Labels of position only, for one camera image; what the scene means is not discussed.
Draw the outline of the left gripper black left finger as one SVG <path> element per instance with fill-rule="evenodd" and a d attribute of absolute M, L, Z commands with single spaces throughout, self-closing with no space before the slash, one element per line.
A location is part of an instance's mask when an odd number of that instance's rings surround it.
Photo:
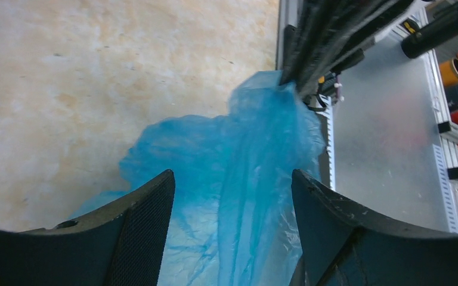
<path fill-rule="evenodd" d="M 0 230 L 0 285 L 156 285 L 174 195 L 168 169 L 55 228 Z"/>

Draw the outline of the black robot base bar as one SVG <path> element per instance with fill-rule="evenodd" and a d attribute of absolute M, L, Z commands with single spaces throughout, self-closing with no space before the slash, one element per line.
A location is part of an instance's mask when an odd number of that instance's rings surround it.
<path fill-rule="evenodd" d="M 280 85 L 293 82 L 301 96 L 320 77 L 385 30 L 419 1 L 297 1 L 295 31 L 284 43 Z"/>

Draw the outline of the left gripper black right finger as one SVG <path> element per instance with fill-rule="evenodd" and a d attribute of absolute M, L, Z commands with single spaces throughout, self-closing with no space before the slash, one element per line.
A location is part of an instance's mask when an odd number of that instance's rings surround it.
<path fill-rule="evenodd" d="M 458 285 L 458 234 L 385 216 L 299 169 L 292 198 L 310 285 Z"/>

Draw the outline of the blue plastic trash bag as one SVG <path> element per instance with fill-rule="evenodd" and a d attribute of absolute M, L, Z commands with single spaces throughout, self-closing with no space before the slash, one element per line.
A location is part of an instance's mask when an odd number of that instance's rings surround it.
<path fill-rule="evenodd" d="M 216 117 L 171 117 L 147 126 L 119 163 L 136 190 L 160 172 L 175 198 L 159 285 L 288 285 L 302 255 L 292 173 L 318 178 L 325 150 L 320 121 L 259 71 Z"/>

